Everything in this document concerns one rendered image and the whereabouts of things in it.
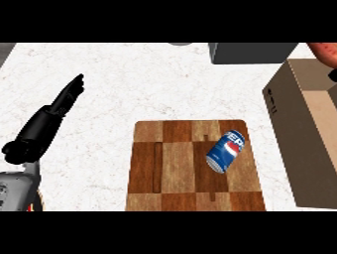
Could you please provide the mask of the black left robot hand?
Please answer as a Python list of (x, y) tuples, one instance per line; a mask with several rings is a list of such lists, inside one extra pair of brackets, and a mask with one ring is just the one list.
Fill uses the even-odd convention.
[(1, 148), (4, 161), (13, 165), (34, 163), (53, 142), (63, 118), (84, 92), (84, 75), (79, 74), (62, 89), (53, 103), (44, 105), (23, 125), (13, 141)]

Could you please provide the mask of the dark grey box appliance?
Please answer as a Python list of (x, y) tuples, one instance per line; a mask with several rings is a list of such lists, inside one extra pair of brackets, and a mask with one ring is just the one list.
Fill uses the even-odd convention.
[(297, 43), (208, 43), (212, 64), (280, 64)]

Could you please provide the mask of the brown cardboard box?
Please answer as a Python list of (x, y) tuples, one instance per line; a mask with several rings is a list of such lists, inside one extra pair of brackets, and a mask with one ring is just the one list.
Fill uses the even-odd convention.
[(261, 90), (295, 205), (337, 209), (337, 82), (288, 59)]

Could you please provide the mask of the wooden checkered cutting board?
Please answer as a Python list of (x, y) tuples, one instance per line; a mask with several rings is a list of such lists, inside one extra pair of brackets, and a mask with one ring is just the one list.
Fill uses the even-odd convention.
[(125, 208), (142, 211), (251, 211), (264, 203), (245, 147), (227, 171), (215, 173), (205, 155), (242, 120), (139, 121), (134, 124)]

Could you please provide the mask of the blue soda can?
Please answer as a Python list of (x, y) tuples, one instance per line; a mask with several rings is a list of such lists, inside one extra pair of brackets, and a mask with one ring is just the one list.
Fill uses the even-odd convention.
[(209, 168), (223, 174), (227, 171), (235, 158), (245, 147), (245, 137), (239, 131), (230, 130), (224, 133), (209, 152), (206, 153), (206, 163)]

